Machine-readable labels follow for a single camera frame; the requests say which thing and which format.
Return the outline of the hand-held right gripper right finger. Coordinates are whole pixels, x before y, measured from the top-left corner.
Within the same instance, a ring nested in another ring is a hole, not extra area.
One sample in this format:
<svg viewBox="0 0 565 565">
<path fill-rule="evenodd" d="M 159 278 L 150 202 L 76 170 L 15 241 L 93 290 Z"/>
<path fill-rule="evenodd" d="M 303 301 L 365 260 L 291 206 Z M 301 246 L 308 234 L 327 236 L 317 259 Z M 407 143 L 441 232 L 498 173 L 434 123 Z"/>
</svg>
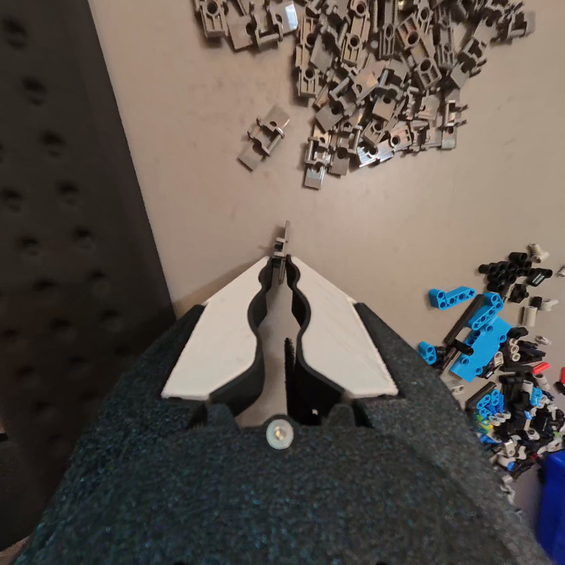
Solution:
<svg viewBox="0 0 565 565">
<path fill-rule="evenodd" d="M 298 392 L 307 401 L 338 402 L 399 394 L 383 357 L 357 311 L 357 302 L 301 259 L 286 259 Z"/>
</svg>

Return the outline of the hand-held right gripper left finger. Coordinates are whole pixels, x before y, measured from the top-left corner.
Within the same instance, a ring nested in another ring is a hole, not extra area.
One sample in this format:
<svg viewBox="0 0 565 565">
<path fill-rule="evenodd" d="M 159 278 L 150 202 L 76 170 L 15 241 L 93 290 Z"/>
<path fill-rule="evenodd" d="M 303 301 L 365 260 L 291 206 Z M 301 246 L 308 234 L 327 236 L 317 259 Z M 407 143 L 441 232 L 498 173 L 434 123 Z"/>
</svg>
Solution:
<svg viewBox="0 0 565 565">
<path fill-rule="evenodd" d="M 239 415 L 260 397 L 265 357 L 259 327 L 271 286 L 272 259 L 263 257 L 202 304 L 162 399 L 222 404 Z"/>
</svg>

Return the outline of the pile of grey track links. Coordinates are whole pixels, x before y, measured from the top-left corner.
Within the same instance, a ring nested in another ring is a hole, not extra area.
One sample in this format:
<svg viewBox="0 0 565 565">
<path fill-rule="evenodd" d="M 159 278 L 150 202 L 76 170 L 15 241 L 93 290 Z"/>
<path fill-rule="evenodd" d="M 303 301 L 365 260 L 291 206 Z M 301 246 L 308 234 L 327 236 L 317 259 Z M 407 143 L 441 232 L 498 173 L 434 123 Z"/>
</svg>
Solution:
<svg viewBox="0 0 565 565">
<path fill-rule="evenodd" d="M 295 94 L 314 111 L 304 188 L 397 154 L 453 150 L 461 91 L 493 45 L 532 34 L 524 1 L 191 1 L 203 36 L 258 52 L 294 38 Z"/>
</svg>

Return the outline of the grey desk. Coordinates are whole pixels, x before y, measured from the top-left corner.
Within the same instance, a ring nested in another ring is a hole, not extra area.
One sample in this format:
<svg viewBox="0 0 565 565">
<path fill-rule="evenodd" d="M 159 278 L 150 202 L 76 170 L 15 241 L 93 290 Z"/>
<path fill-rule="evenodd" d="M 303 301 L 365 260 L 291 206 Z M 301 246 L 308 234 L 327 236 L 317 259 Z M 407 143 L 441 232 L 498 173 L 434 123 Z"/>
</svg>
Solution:
<svg viewBox="0 0 565 565">
<path fill-rule="evenodd" d="M 525 1 L 532 34 L 491 46 L 461 93 L 456 148 L 302 185 L 314 112 L 295 95 L 294 38 L 235 52 L 204 38 L 190 1 L 89 1 L 177 316 L 272 249 L 364 302 L 412 348 L 465 306 L 428 290 L 483 287 L 480 264 L 539 244 L 564 265 L 564 1 Z M 285 138 L 253 172 L 237 156 L 274 104 Z"/>
</svg>

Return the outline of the heap of mixed coloured bricks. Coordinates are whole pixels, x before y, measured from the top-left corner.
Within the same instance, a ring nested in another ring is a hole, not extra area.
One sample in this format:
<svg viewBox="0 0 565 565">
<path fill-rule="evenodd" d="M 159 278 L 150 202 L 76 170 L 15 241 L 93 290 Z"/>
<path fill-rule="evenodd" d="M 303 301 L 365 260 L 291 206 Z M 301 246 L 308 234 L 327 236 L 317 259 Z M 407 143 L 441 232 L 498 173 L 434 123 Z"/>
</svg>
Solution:
<svg viewBox="0 0 565 565">
<path fill-rule="evenodd" d="M 540 266 L 548 257 L 539 244 L 529 244 L 526 251 L 479 265 L 477 273 L 484 278 L 481 291 L 468 286 L 430 289 L 430 307 L 448 311 L 465 305 L 465 309 L 440 345 L 425 341 L 418 345 L 420 357 L 452 395 L 484 380 L 463 409 L 509 495 L 522 474 L 564 449 L 564 411 L 555 404 L 555 394 L 564 394 L 564 370 L 550 384 L 545 377 L 550 369 L 545 348 L 550 341 L 530 336 L 537 315 L 559 303 L 535 295 L 554 275 Z"/>
</svg>

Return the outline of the black perforated foam pad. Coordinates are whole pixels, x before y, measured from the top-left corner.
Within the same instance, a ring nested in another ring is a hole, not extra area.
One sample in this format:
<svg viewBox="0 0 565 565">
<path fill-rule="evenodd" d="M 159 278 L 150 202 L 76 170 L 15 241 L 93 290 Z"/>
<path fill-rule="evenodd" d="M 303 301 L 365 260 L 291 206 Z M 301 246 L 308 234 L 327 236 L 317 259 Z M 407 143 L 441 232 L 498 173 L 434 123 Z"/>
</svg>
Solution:
<svg viewBox="0 0 565 565">
<path fill-rule="evenodd" d="M 1 1 L 1 550 L 174 319 L 88 1 Z"/>
</svg>

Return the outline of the blue plastic bin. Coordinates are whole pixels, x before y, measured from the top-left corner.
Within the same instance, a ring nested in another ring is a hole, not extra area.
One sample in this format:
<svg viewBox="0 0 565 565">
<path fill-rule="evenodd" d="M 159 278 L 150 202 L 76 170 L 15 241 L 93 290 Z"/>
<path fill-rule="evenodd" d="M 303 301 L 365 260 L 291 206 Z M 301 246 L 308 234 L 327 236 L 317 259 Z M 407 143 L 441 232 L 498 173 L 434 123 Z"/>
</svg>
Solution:
<svg viewBox="0 0 565 565">
<path fill-rule="evenodd" d="M 550 454 L 541 472 L 536 538 L 554 564 L 564 564 L 564 450 Z"/>
</svg>

